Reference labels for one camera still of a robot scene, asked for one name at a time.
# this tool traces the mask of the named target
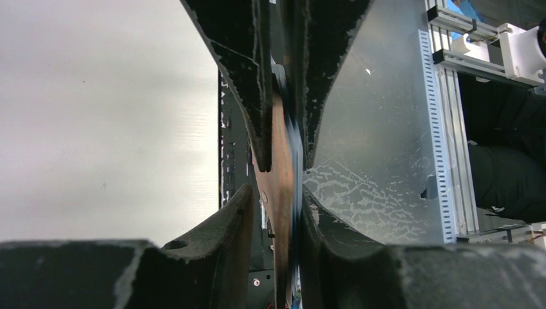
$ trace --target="white plastic bracket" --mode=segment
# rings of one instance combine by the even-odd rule
[[[538,46],[538,26],[524,30],[503,24],[498,30],[506,77],[531,86],[544,84],[540,73],[546,68],[546,57]]]
[[[451,50],[472,58],[489,62],[489,50],[486,42],[469,40],[468,33],[461,35],[451,43]],[[476,77],[478,82],[489,82],[489,79]]]

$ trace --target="bolt hole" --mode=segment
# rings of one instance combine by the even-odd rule
[[[172,240],[169,241],[163,248],[166,250],[182,249],[187,247],[187,242],[184,240]]]

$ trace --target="brown wooden plank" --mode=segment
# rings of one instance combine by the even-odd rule
[[[273,233],[275,234],[273,245],[276,308],[284,309],[285,301],[289,303],[292,301],[288,246],[290,244],[292,199],[294,198],[294,171],[288,144],[283,102],[276,85],[273,91],[272,108],[271,172],[260,172],[256,164],[254,164],[254,172],[256,173],[256,181],[263,206],[270,218]]]

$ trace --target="white wall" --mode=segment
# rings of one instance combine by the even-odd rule
[[[216,83],[177,0],[0,0],[0,240],[163,245],[204,220]]]

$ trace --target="perforated metal strip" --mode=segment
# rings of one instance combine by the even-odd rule
[[[419,46],[423,64],[444,243],[456,243],[455,217],[453,214],[455,206],[451,194],[451,172],[449,170],[446,145],[447,136],[444,131],[444,119],[440,110],[441,100],[438,96],[436,71],[433,66],[432,50],[430,48],[428,32],[419,30]]]

